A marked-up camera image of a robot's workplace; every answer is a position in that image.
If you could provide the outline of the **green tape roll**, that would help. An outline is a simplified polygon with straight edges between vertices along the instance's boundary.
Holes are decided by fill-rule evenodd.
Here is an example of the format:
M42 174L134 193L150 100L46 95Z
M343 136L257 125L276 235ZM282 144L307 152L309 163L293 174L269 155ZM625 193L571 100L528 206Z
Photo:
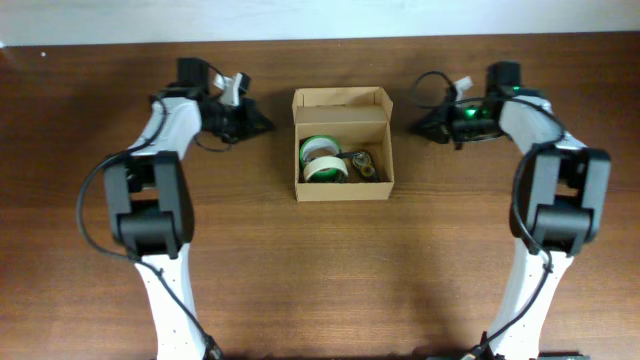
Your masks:
M299 162L302 171L306 165L318 157L323 156L335 156L342 152L339 142L331 136L316 135L307 138L301 145L299 150ZM338 174L335 170L328 170L326 172L320 172L312 177L312 180L307 183L320 183L320 182L340 182L345 178Z

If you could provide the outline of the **brown cardboard box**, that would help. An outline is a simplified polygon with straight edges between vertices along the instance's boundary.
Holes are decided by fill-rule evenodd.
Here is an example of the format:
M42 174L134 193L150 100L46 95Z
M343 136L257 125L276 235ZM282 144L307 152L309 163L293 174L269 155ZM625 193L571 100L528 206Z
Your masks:
M384 88L299 88L294 91L294 188L299 202L387 200L394 186L391 142L393 102ZM309 137L334 137L342 152L366 151L379 182L361 178L351 159L342 159L349 175L340 182L307 183L299 150Z

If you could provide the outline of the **cream masking tape roll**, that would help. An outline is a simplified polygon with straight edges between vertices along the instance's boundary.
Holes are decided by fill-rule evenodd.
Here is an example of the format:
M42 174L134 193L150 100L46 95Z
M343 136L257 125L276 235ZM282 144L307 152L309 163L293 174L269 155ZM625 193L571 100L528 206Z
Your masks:
M335 170L346 178L349 173L345 162L335 156L318 157L309 162L303 170L303 176L306 182L310 182L314 175L328 170Z

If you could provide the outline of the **yellow black utility knife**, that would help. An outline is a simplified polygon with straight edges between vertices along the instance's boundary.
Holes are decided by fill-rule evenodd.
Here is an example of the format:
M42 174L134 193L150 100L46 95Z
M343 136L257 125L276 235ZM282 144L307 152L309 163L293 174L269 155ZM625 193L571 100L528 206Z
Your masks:
M379 182L377 170L371 156L365 152L356 152L351 158L352 166L361 178L368 182Z

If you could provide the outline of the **black clear gel pen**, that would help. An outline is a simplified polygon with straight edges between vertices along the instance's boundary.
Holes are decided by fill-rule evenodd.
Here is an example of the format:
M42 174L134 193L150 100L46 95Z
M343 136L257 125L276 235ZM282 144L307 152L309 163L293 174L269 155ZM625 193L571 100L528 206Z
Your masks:
M366 151L351 151L351 152L341 152L336 154L335 156L341 159L353 159L363 156L369 156Z

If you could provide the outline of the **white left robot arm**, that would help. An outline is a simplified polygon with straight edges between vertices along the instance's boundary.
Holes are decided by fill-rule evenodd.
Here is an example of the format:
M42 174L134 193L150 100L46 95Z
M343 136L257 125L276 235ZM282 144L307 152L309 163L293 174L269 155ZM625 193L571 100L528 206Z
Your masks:
M159 359L224 356L196 314L189 272L195 215L182 160L202 132L231 148L273 130L246 95L250 82L201 58L178 59L176 80L149 99L139 138L102 167L111 233L144 283Z

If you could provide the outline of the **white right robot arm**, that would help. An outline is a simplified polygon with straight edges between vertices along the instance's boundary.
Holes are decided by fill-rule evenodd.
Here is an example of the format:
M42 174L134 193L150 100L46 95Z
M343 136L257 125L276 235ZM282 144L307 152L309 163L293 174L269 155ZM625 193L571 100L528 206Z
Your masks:
M470 78L448 80L442 100L428 104L410 88L425 115L411 132L462 149L502 137L522 154L511 192L509 227L514 260L504 296L481 340L465 359L541 359L542 328L563 275L599 232L611 157L576 139L550 100L521 81L517 62L487 69L485 92L464 94Z

